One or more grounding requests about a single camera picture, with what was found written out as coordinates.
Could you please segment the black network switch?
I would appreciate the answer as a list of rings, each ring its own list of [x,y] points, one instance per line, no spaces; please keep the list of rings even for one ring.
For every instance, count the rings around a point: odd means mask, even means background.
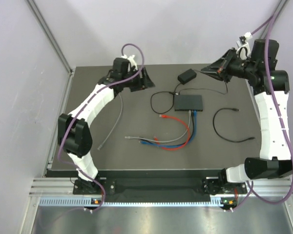
[[[203,111],[201,95],[176,95],[174,98],[174,111]]]

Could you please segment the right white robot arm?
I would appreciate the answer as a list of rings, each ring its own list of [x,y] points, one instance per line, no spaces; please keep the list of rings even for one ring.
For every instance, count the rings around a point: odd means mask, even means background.
[[[244,163],[220,172],[218,187],[224,193],[250,180],[293,177],[293,150],[287,118],[289,76],[286,71],[275,68],[279,43],[271,39],[257,39],[250,47],[251,38],[252,33],[247,32],[237,41],[237,48],[229,49],[200,71],[225,83],[233,77],[247,80],[259,111],[259,157],[248,157]]]

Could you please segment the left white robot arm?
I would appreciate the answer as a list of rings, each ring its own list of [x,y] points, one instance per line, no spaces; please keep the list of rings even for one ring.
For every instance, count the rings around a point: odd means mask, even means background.
[[[98,169],[91,156],[93,139],[90,126],[100,111],[125,88],[131,92],[154,87],[146,69],[135,56],[115,58],[112,68],[95,85],[89,96],[69,114],[58,118],[58,145],[73,161],[78,172],[77,187],[90,194],[100,190]]]

